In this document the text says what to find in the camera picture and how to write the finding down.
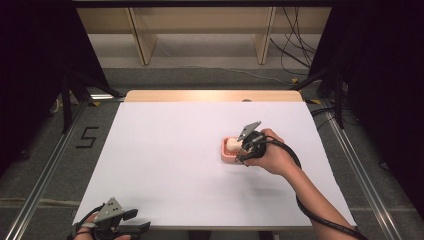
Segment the black wire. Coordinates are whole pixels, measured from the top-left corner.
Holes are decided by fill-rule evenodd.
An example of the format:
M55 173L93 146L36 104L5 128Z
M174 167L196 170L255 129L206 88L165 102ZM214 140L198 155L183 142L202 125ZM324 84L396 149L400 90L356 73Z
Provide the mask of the black wire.
M272 40L272 38L270 38L270 40L271 40L271 42L278 48L278 49L280 49L280 51L281 52L283 52L283 53L285 53L286 55L289 55L289 57L291 57L291 58L293 58L294 60L296 60L297 62L299 62L300 64L302 64L303 66L305 66L305 67L307 67L307 68L309 68L309 66L306 64L306 63L304 63L304 62L302 62L300 59L298 59L297 57L295 57L295 56L293 56L292 54L290 54L290 53L288 53L287 51L285 51L284 49L282 49L280 46L278 46L275 42L274 42L274 40Z
M299 48L299 49L302 49L302 47L301 46L298 46L296 43L294 43L294 42L292 42L292 40L291 39L289 39L289 37L287 37L287 34L284 34L284 36L287 38L287 41L289 41L293 46L295 46L295 47L297 47L297 48ZM305 51L307 51L307 52L309 52L309 53L312 53L312 54L315 54L316 53L316 50L315 49L311 49L311 50L309 50L309 49L305 49Z
M290 19L288 18L287 14L286 14L286 17L287 17L288 21L290 22L290 26L291 26L291 21L290 21ZM291 36L293 35L293 33L295 32L295 30L294 30L294 28L293 28L293 27L292 27L291 29L292 29L292 31L291 31L291 33L290 33L290 37L291 37ZM288 44L288 43L289 43L289 41L286 41L286 43L284 44L284 47L281 49L281 57L280 57L281 66L282 66L282 67L283 67L283 69L284 69L286 72L288 72L288 73L295 74L295 75L304 75L304 76L307 76L308 74L304 74L304 73L296 73L296 72L289 71L289 70L287 70L287 69L286 69L286 67L284 66L284 63L283 63L283 56L284 56L285 49L286 49L286 47L287 47L287 44Z
M313 51L316 51L314 48L312 48L311 46L309 46L303 39L302 39L302 37L300 36L300 27L299 27L299 19L298 19L298 17L299 17L299 7L295 7L295 21L294 21L294 24L292 24L292 21L290 20L290 18L289 18L289 16L288 16L288 14L287 14L287 12L286 12L286 9L285 9L285 7L283 7L283 11L284 11L284 14L285 14L285 16L286 16L286 18L287 18L287 21L289 22L289 25L290 25L290 28L291 28L291 33L290 33L290 36L289 37L287 37L287 35L285 35L286 36L286 38L287 38L287 42L286 42L286 45L287 45L287 43L288 42L290 42L290 43L292 43L294 46L296 46L296 47L299 47L299 46L297 46L296 44L294 44L290 39L291 39L291 36L294 34L295 35L295 37L297 38L297 40L299 41L299 44L300 44L300 49L302 49L302 52L303 52L303 55L304 55L304 57L305 57L305 59L306 59L306 62L308 63L308 65L310 66L310 64L312 63L312 59L311 59L311 57L308 55L308 49L306 49L306 47L304 46L304 45L306 45L306 46L308 46L310 49L312 49Z
M301 164L300 164L300 160L299 160L299 158L297 157L297 155L296 155L296 153L293 151L293 149L291 149L288 145L286 145L285 143L283 143L283 142L280 142L279 140L277 140L276 138L274 138L274 137L271 137L271 136L265 136L265 139L266 138L271 138L271 139L273 139L272 141L269 141L269 140L265 140L265 141L258 141L258 142L255 142L255 144L262 144L262 143L271 143L271 144L274 144L274 145L276 145L276 146L279 146L279 147L281 147L282 149L284 149L285 151L287 151L288 153L289 153L289 155L293 158L293 160L294 160L294 162L296 163L296 165L300 168L300 169L302 169L302 166L301 166ZM314 220L315 222L317 222L317 223L320 223L320 224L322 224L322 225L324 225L324 226L327 226L327 227L329 227L329 228L332 228L332 229L335 229L335 230L337 230L337 231L340 231L340 232L342 232L342 233L345 233L345 234L347 234L347 235L349 235L349 236L351 236L351 237L354 237L354 238L356 238L356 239L360 239L360 240L367 240L368 238L367 237L365 237L364 235L362 235L360 232L358 232L358 231L355 231L355 230L353 230L353 229L350 229L350 228L347 228L347 227L345 227L345 226L342 226L342 225L340 225L340 224L337 224L337 223L334 223L334 222L331 222L331 221L329 221L329 220L326 220L326 219L324 219L324 218L322 218L322 217L319 217L319 216L317 216L317 215L315 215L315 214L313 214L311 211L309 211L303 204L302 204L302 202L299 200L299 198L296 196L296 202L297 202L297 205L299 206L299 209L306 215L306 216L308 216L310 219L312 219L312 220Z

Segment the pink object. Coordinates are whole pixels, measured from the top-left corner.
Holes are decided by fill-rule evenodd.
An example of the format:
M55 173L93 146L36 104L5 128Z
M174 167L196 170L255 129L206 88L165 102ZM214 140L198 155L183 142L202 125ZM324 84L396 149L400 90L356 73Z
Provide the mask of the pink object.
M227 140L229 138L234 138L234 137L226 137L226 138L222 139L221 159L222 159L222 161L224 161L226 163L238 163L238 162L236 162L236 156L237 156L238 151L229 151L227 149Z

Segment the floor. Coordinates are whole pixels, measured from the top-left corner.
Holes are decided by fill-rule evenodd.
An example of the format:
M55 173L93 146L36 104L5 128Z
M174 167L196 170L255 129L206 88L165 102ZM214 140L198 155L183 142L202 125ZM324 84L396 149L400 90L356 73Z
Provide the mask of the floor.
M131 35L90 35L90 39L110 85L121 92L134 88L173 88L171 82L177 83L180 89L200 88L202 84L213 89L288 89L294 80L305 79L302 74L308 72L307 67L293 58L287 55L281 58L281 51L273 44L269 46L266 64L259 65L250 35L160 35L147 66L140 65ZM284 36L272 36L272 39L281 47L286 42ZM303 39L316 48L320 36L305 35ZM303 52L297 47L288 44L286 51L306 62ZM315 91L318 86L319 82L315 82L303 89L301 94L304 99L317 100ZM313 111L331 104L331 101L330 96L320 104L311 102L308 107ZM39 196L35 197L32 212L23 224L25 231L20 237L57 239L69 233L73 216L119 106L118 101L102 101L99 106L81 108L76 100L74 102L74 112L81 111L81 114L69 138L61 134L63 118L59 107L59 112L46 120L28 149L31 157L16 161L0 178L0 238L7 236L21 209L35 195L33 189L39 185L38 180L43 174L46 174L47 182L38 189ZM422 239L423 220L390 171L379 166L382 159L360 121L348 106L344 109L344 130L338 128L332 117L331 112L323 112L314 119L334 177L360 231L369 239ZM96 131L96 144L92 148L78 148L86 144L81 136L87 127L92 126L99 129L93 130ZM64 149L57 149L58 142L64 143ZM53 157L59 159L56 164L51 163ZM358 163L365 170L365 180L361 180L363 177L353 170ZM45 173L46 166L50 166L50 173ZM364 193L364 189L370 188L376 193L371 195L371 199L369 194ZM387 213L389 219L382 218L380 213ZM393 223L389 224L392 227L384 226L387 220ZM274 235L276 239L315 239L312 230L304 229L277 231ZM152 240L187 239L188 234L186 231L152 230L144 237ZM211 239L259 237L254 231L213 231Z

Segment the black cable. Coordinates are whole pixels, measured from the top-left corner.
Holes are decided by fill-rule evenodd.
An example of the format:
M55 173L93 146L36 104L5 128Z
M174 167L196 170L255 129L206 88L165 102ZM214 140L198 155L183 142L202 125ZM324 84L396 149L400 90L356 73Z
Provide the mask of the black cable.
M289 57L291 57L291 58L293 58L294 60L296 60L298 63L300 63L300 64L302 64L303 66L305 66L305 67L307 67L307 68L309 68L309 66L306 64L306 63L304 63L304 62L302 62L299 58L297 58L297 57L295 57L295 56L293 56L292 54L290 54L290 53L288 53L286 50L284 50L284 49L282 49L280 46L278 46L275 42L274 42L274 40L272 40L272 38L270 38L270 40L271 40L271 42L278 48L278 49L280 49L280 51L281 52L283 52L283 53L285 53L286 55L289 55Z
M290 43L292 43L294 46L296 46L296 47L298 47L298 48L300 48L301 50L302 50L302 52L303 52L303 55L304 55L304 57L305 57L305 59L306 59L306 61L308 62L308 64L310 65L311 63L312 63L312 59L311 59L311 57L308 55L308 51L309 52L311 52L310 50L308 50L305 46L307 46L307 47L309 47L310 49L312 49L313 51L316 51L314 48L312 48L311 46L309 46L303 39L302 39L302 37L300 36L300 27L299 27L299 19L298 19L298 17L299 17L299 7L295 7L295 21L294 21L294 23L292 24L292 21L290 20L290 18L289 18L289 16L288 16L288 14L287 14L287 12L286 12L286 9L285 9L285 7L283 7L283 11L284 11L284 14L285 14L285 16L286 16L286 19L287 19L287 21L289 22L289 25L290 25L290 28L291 28L291 33L290 33L290 36L289 37L287 37L287 35L285 34L285 37L287 38L287 42L286 43L288 43L288 42L290 42ZM299 41L299 44L300 44L300 46L297 46L296 44L294 44L292 41L291 41L291 36L292 35L295 35L295 37L297 38L297 40Z
M269 141L269 140L264 140L264 141L257 141L257 142L254 142L253 144L267 144L267 143L271 143L271 144L274 144L274 145L276 145L276 146L279 146L279 147L281 147L282 149L284 149L285 151L287 151L288 153L289 153L289 155L293 158L293 161L296 163L296 165L300 168L300 169L302 169L302 166L301 166L301 164L300 164L300 160L299 160L299 158L297 157L297 155L296 155L296 153L293 151L293 149L291 149L289 146L287 146L285 143L283 143L283 142L280 142L279 140L277 140L276 138L274 138L274 137L271 137L271 136L265 136L265 139L267 139L267 138L271 138L271 139L273 139L272 141ZM319 216L317 216L317 215L315 215L315 214L313 214L311 211L309 211L303 204L302 204L302 202L299 200L299 198L296 196L296 201L297 201L297 205L299 206L299 209L306 215L306 216L308 216L310 219L312 219L312 220L314 220L315 222L317 222L317 223L320 223L320 224L322 224L322 225L324 225L324 226L327 226L327 227L329 227L329 228L332 228L332 229L335 229L335 230L337 230L337 231L340 231L340 232L342 232L342 233L345 233L345 234L347 234L347 235L349 235L349 236L351 236L351 237L354 237L354 238L356 238L356 239L360 239L360 240L368 240L368 238L367 237L365 237L364 235L362 235L360 232L358 232L358 231L355 231L355 230L353 230L353 229L350 229L350 228L347 228L347 227L345 227L345 226L342 226L342 225L340 225L340 224L337 224L337 223L334 223L334 222L331 222L331 221L329 221L329 220L326 220L326 219L324 219L324 218L321 218L321 217L319 217Z

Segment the wrist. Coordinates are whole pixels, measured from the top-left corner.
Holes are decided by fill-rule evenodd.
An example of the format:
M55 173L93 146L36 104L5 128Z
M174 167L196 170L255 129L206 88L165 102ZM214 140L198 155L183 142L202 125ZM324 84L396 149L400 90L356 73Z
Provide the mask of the wrist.
M281 176L283 176L287 182L292 185L292 183L296 182L299 177L303 176L304 174L305 173L301 168L299 168L296 164L293 164L289 165L289 167L286 167L284 173L281 174Z

